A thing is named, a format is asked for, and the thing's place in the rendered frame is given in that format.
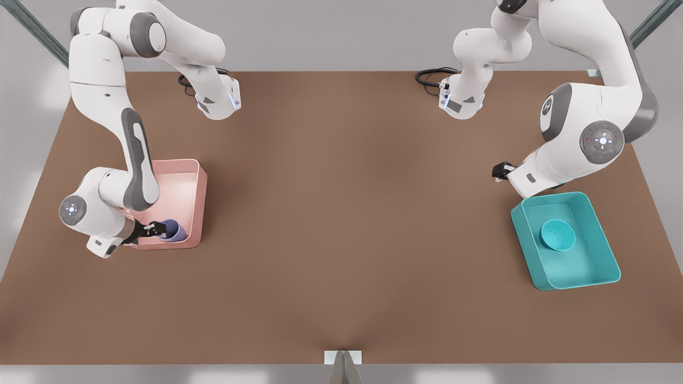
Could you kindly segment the purple cup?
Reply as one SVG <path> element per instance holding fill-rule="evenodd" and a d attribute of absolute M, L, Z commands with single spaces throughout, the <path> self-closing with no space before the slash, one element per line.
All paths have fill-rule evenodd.
<path fill-rule="evenodd" d="M 168 219 L 161 221 L 164 224 L 165 232 L 160 233 L 157 237 L 164 242 L 180 242 L 187 238 L 187 233 L 183 226 L 178 223 L 178 221 L 173 219 Z"/>

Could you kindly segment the teal rectangular box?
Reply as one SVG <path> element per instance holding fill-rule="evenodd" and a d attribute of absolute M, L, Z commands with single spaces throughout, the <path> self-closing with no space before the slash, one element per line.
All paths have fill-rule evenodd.
<path fill-rule="evenodd" d="M 621 270 L 587 195 L 574 191 L 523 199 L 511 211 L 532 282 L 542 291 L 617 282 Z M 571 225 L 576 243 L 568 251 L 546 248 L 539 231 L 548 220 Z"/>

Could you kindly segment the teal bowl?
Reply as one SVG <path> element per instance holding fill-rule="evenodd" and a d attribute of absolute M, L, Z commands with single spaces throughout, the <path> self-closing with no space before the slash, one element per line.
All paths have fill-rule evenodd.
<path fill-rule="evenodd" d="M 548 220 L 539 231 L 539 240 L 550 250 L 568 251 L 576 243 L 576 234 L 571 225 L 562 220 Z"/>

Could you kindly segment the silver frame post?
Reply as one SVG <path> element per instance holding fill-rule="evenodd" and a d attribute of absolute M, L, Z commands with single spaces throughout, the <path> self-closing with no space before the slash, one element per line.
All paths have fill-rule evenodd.
<path fill-rule="evenodd" d="M 19 24 L 21 24 L 24 29 L 27 30 L 32 36 L 44 46 L 49 53 L 52 54 L 58 61 L 64 65 L 64 67 L 69 68 L 68 50 L 61 44 L 51 32 L 49 32 L 46 27 L 44 27 L 39 20 L 32 15 L 29 10 L 27 10 L 20 0 L 0 0 L 0 5 L 4 7 L 7 12 L 12 15 Z"/>
<path fill-rule="evenodd" d="M 329 384 L 362 384 L 356 367 L 362 364 L 360 350 L 325 350 L 324 364 L 332 365 Z"/>
<path fill-rule="evenodd" d="M 659 5 L 630 34 L 632 48 L 636 49 L 644 42 L 681 5 L 683 5 L 683 0 L 661 0 Z"/>

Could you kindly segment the pink rectangular box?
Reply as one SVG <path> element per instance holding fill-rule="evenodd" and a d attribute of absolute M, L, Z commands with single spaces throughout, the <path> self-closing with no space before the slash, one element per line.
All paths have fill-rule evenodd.
<path fill-rule="evenodd" d="M 178 221 L 186 233 L 182 241 L 166 242 L 156 236 L 130 244 L 136 250 L 175 250 L 198 246 L 202 238 L 203 210 L 207 194 L 207 173 L 195 159 L 153 160 L 152 168 L 160 187 L 156 204 L 146 211 L 130 211 L 129 218 L 141 223 Z"/>

